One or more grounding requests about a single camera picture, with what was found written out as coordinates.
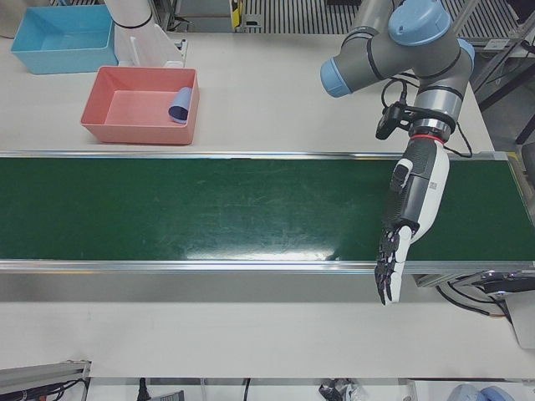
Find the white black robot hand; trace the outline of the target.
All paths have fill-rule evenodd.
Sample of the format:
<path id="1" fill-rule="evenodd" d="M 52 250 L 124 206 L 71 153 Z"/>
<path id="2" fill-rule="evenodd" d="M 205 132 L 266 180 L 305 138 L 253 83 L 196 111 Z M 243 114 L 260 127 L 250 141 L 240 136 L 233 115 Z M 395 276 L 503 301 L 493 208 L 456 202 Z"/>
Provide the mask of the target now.
<path id="1" fill-rule="evenodd" d="M 432 227 L 449 169 L 443 144 L 429 135 L 417 135 L 409 140 L 392 171 L 374 269 L 377 291 L 384 305 L 400 300 L 410 246 Z"/>

